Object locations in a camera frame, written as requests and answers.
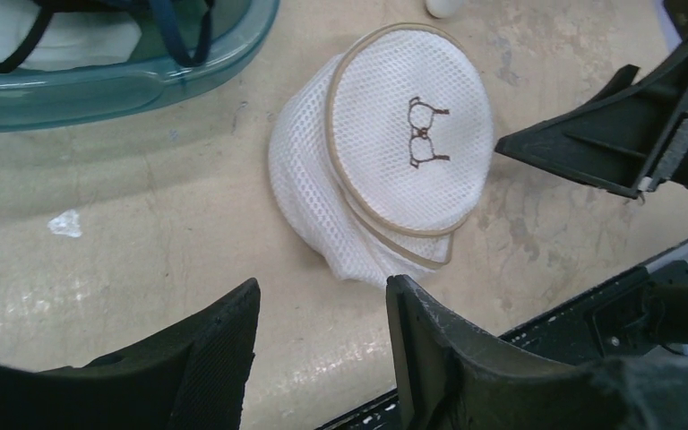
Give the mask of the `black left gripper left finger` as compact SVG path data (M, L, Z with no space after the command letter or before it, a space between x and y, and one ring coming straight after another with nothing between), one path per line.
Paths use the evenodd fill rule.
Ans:
M237 429L260 302L258 282L248 279L85 366L0 365L0 429Z

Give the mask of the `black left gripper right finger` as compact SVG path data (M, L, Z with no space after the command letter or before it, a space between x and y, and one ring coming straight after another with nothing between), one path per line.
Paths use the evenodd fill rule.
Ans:
M688 429L688 358L567 365L465 320L406 275L386 303L407 429Z

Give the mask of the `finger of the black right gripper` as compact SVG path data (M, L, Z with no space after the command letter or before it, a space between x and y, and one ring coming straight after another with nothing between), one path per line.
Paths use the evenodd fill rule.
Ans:
M633 64L622 67L587 103L500 138L496 152L623 197L655 191L653 148L663 114L653 92L683 90L688 102L688 39L636 81L638 71Z

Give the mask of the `pale mint white bra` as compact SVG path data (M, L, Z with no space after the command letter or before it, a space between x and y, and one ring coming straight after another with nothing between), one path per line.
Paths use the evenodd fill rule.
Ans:
M0 1L0 74L124 63L141 37L125 12L59 12L34 1Z

